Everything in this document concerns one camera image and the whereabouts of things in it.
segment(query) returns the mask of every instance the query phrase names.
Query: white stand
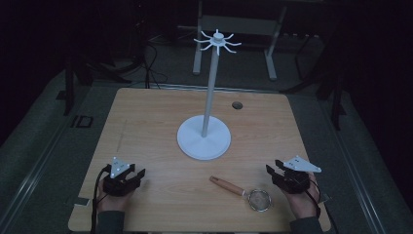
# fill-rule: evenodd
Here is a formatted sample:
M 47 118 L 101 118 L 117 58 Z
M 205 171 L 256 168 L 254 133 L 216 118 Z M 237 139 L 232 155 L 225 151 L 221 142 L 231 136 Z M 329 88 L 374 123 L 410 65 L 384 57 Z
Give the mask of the white stand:
M 203 35 L 209 38 L 209 40 L 195 40 L 198 43 L 209 43 L 207 47 L 201 50 L 204 51 L 213 46 L 206 95 L 206 110 L 204 115 L 191 117 L 182 123 L 177 133 L 177 141 L 179 147 L 188 156 L 198 160 L 211 160 L 223 155 L 231 144 L 231 133 L 228 127 L 221 120 L 210 116 L 219 61 L 219 49 L 224 47 L 228 52 L 235 53 L 228 49 L 226 44 L 239 46 L 241 43 L 232 44 L 226 42 L 226 39 L 231 38 L 233 34 L 224 38 L 224 35 L 219 33 L 218 30 L 213 34 L 213 37 L 206 36 L 204 33 Z
M 264 51 L 264 58 L 267 63 L 267 70 L 270 80 L 276 81 L 277 73 L 274 66 L 273 53 L 277 40 L 280 36 L 286 10 L 287 7 L 283 6 L 278 19 L 252 19 L 205 15 L 203 13 L 203 0 L 198 0 L 197 37 L 198 39 L 201 39 L 202 30 L 214 30 L 217 25 L 219 25 L 222 31 L 226 32 L 270 36 L 271 44 Z M 202 58 L 203 52 L 201 50 L 201 45 L 198 44 L 195 50 L 194 67 L 192 70 L 194 75 L 199 75 L 201 73 Z

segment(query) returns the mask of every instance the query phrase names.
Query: wooden handle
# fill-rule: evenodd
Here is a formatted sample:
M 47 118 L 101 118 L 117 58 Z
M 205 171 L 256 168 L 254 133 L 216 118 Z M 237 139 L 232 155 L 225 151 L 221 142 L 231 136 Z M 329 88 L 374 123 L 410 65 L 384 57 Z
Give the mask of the wooden handle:
M 209 178 L 209 180 L 212 181 L 213 183 L 227 189 L 228 191 L 231 191 L 231 192 L 237 194 L 237 195 L 244 196 L 244 194 L 245 194 L 245 191 L 242 188 L 240 188 L 240 187 L 238 187 L 238 186 L 236 186 L 236 185 L 234 185 L 234 184 L 232 184 L 228 181 L 225 181 L 224 179 L 220 179 L 218 177 L 211 176 Z

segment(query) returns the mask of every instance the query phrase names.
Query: black cable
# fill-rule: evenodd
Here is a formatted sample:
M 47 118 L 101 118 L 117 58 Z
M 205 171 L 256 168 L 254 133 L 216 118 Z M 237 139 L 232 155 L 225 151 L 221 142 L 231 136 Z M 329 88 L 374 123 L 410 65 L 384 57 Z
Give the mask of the black cable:
M 97 201 L 97 204 L 99 204 L 105 197 L 107 197 L 108 193 L 106 193 L 102 198 L 100 198 L 99 201 Z
M 312 181 L 312 180 L 310 180 L 310 182 L 313 183 L 313 184 L 316 186 L 317 190 L 319 191 L 319 200 L 320 200 L 320 198 L 321 198 L 321 190 L 319 189 L 319 186 L 318 186 L 314 181 Z M 334 218 L 332 217 L 332 215 L 331 215 L 330 211 L 328 210 L 328 207 L 326 206 L 325 203 L 324 203 L 324 206 L 325 206 L 325 211 L 327 212 L 327 216 L 328 216 L 328 218 L 330 219 L 331 224 L 333 225 L 334 231 L 338 234 L 339 232 L 338 232 L 337 225 L 336 225 L 336 223 L 335 223 L 335 221 L 334 221 Z
M 158 83 L 158 81 L 156 80 L 156 78 L 155 78 L 155 76 L 154 76 L 154 73 L 159 74 L 159 75 L 162 75 L 162 76 L 164 76 L 164 77 L 165 77 L 165 80 L 164 80 L 164 81 L 162 81 L 161 83 L 166 83 L 166 82 L 167 82 L 167 80 L 168 80 L 168 76 L 167 76 L 167 75 L 165 75 L 165 74 L 163 74 L 163 73 L 160 73 L 160 72 L 157 72 L 157 71 L 151 70 L 151 76 L 152 76 L 152 79 L 154 80 L 155 84 L 158 86 L 158 89 L 160 89 L 160 90 L 161 90 L 161 87 L 159 86 L 159 83 Z
M 321 209 L 319 208 L 318 202 L 316 201 L 316 199 L 314 199 L 314 197 L 310 194 L 308 190 L 306 190 L 306 194 L 309 196 L 309 198 L 313 201 L 314 205 L 316 206 L 317 217 L 319 217 L 319 215 L 321 215 Z
M 144 57 L 143 63 L 145 65 L 145 69 L 146 69 L 146 75 L 145 75 L 145 89 L 150 89 L 150 75 L 151 75 L 151 71 L 152 71 L 152 65 L 155 62 L 156 57 L 158 56 L 158 51 L 156 50 L 156 48 L 150 44 L 147 45 L 148 47 L 152 48 L 155 52 L 155 56 L 152 58 L 151 63 L 148 65 L 148 62 L 146 61 L 146 57 Z
M 109 171 L 110 165 L 107 165 L 105 168 L 103 168 L 99 175 L 97 176 L 96 183 L 94 184 L 94 198 L 92 199 L 92 227 L 91 227 L 91 234 L 94 234 L 96 231 L 96 218 L 97 218 L 97 189 L 99 187 L 99 182 L 102 174 L 104 172 Z

